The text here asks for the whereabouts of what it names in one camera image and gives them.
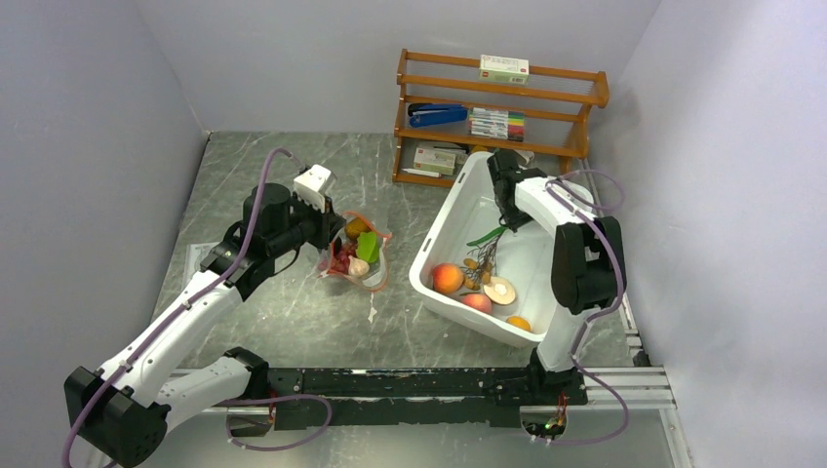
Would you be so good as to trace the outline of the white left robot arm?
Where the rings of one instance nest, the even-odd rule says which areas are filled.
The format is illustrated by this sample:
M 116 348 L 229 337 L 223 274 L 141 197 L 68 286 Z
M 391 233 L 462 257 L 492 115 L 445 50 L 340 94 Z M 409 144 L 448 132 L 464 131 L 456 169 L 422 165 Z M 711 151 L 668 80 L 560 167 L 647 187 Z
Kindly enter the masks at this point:
M 278 275 L 277 258 L 305 244 L 326 248 L 343 224 L 323 183 L 255 187 L 242 219 L 227 228 L 176 303 L 96 370 L 79 367 L 66 379 L 71 437 L 82 437 L 112 465 L 136 467 L 206 408 L 267 403 L 268 364 L 242 347 L 189 376 L 169 376 L 218 318 Z

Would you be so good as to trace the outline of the clear zip top bag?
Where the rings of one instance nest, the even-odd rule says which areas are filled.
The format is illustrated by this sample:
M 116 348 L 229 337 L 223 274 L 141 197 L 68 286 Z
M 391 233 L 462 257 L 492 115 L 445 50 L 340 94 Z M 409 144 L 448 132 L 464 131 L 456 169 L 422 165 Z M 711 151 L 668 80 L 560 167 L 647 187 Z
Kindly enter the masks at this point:
M 385 253 L 391 232 L 365 215 L 348 211 L 327 248 L 319 253 L 317 271 L 321 277 L 349 281 L 366 291 L 381 290 L 389 276 Z

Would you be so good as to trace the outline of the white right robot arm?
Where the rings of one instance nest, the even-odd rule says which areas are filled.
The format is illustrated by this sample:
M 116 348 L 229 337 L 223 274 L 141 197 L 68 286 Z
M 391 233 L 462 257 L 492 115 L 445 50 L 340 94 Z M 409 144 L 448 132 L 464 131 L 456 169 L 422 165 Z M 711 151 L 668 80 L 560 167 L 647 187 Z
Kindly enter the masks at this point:
M 553 242 L 549 283 L 564 311 L 554 314 L 561 322 L 551 325 L 536 346 L 543 367 L 526 379 L 529 396 L 548 404 L 564 389 L 559 371 L 579 366 L 577 354 L 591 323 L 622 302 L 622 232 L 617 219 L 595 213 L 598 205 L 570 181 L 572 173 L 549 176 L 524 169 L 512 150 L 498 150 L 486 163 L 502 228 L 516 233 L 533 223 Z

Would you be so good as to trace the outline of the green starfruit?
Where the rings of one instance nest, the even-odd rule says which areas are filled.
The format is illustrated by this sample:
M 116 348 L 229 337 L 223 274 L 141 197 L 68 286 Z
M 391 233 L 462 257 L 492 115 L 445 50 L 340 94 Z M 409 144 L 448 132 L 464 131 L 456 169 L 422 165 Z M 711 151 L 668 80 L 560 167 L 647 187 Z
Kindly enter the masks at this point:
M 360 235 L 355 251 L 356 257 L 372 264 L 378 261 L 379 251 L 380 239 L 377 233 L 371 231 Z

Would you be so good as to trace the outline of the white garlic bulb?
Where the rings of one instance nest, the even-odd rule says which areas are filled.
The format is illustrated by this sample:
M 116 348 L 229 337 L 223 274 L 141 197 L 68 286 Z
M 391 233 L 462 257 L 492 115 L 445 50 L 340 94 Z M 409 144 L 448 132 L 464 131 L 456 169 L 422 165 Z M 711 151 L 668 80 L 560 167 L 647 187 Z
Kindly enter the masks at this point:
M 370 265 L 356 256 L 348 257 L 347 274 L 353 278 L 362 278 L 370 272 Z

